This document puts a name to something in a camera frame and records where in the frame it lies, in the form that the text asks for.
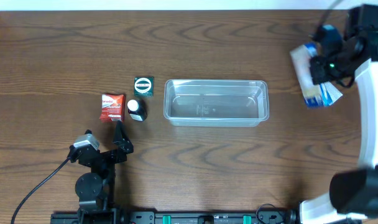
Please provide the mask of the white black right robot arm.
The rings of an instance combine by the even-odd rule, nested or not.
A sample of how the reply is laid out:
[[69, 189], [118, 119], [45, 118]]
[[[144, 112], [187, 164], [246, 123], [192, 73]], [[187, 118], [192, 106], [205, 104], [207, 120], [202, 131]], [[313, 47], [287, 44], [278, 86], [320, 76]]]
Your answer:
[[348, 11], [344, 32], [322, 16], [312, 41], [291, 53], [305, 103], [332, 105], [340, 87], [357, 86], [361, 149], [354, 170], [335, 174], [327, 193], [303, 201], [290, 223], [361, 223], [378, 218], [378, 5]]

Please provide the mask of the blue Kool Fever box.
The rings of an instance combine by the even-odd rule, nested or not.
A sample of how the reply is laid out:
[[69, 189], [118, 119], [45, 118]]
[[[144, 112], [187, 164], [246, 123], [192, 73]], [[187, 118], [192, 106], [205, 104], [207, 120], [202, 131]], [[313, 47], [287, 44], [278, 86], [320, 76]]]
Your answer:
[[313, 84], [310, 72], [310, 59], [317, 55], [314, 43], [300, 45], [290, 52], [303, 99], [308, 108], [329, 107], [343, 96], [330, 82]]

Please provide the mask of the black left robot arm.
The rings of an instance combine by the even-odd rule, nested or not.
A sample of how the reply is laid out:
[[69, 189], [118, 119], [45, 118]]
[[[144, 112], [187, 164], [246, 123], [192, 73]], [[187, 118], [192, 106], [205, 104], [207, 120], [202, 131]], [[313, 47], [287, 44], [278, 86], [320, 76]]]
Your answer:
[[116, 123], [113, 144], [116, 145], [115, 149], [101, 152], [99, 141], [88, 129], [70, 146], [70, 162], [91, 169], [79, 177], [75, 184], [79, 198], [79, 223], [124, 222], [123, 212], [114, 204], [115, 165], [127, 161], [127, 155], [134, 152], [134, 146], [121, 121]]

